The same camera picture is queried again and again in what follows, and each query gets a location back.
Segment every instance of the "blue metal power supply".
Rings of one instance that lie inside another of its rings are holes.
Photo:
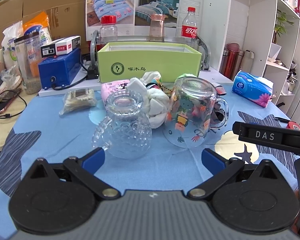
[[[47,58],[38,64],[42,88],[45,90],[70,85],[81,69],[81,50],[74,49],[69,54]]]

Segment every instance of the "table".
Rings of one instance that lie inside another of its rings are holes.
[[[27,102],[27,104],[36,96],[37,94],[27,95],[22,89],[20,96]],[[25,108],[25,103],[20,99],[16,98],[12,104],[8,107],[6,113],[17,114]],[[15,116],[8,119],[0,119],[0,151],[2,151],[3,145],[6,138],[14,126],[15,122],[19,116]]]
[[[231,135],[233,122],[280,127],[274,116],[287,118],[273,103],[262,108],[233,93],[232,84],[223,86],[227,91],[223,98],[230,109],[228,125],[220,130],[210,130],[203,145],[192,149],[179,148],[169,143],[162,135],[162,128],[158,128],[153,130],[155,143],[151,144],[144,157],[123,160],[106,152],[105,163],[95,176],[117,188],[121,194],[126,189],[188,192],[212,176],[202,165],[201,152],[204,148],[215,151],[223,148],[230,153],[228,157],[244,153],[243,144],[240,151],[229,150],[239,142],[229,142],[226,138]],[[9,199],[34,160],[44,157],[49,163],[60,163],[73,155],[80,158],[92,150],[95,126],[106,114],[100,93],[96,92],[95,96],[97,106],[62,117],[58,112],[63,107],[63,96],[35,97],[17,120],[0,154],[0,240],[9,238],[16,230],[8,212]],[[258,164],[262,159],[272,160],[289,185],[296,189],[298,182],[293,162],[297,157],[285,151],[255,147],[258,155],[251,156],[251,162]]]

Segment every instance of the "person's hand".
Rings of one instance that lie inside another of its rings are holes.
[[[296,194],[296,197],[299,199],[299,190],[295,191],[295,194]],[[296,221],[294,222],[291,230],[298,234],[298,231],[299,231],[299,228],[297,227],[297,223],[298,223],[298,220],[299,220],[299,216],[297,217]]]

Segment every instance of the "open green cardboard box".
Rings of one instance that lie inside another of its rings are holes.
[[[124,41],[110,42],[98,51],[102,83],[141,78],[145,72],[159,71],[162,82],[174,82],[189,73],[198,76],[202,54],[184,44]]]

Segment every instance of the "poster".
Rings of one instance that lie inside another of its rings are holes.
[[[95,30],[100,30],[105,15],[117,17],[118,35],[133,35],[135,0],[86,0],[87,41],[91,41]]]
[[[135,8],[135,33],[149,34],[151,15],[164,14],[165,35],[176,36],[179,6],[179,0],[138,0]]]

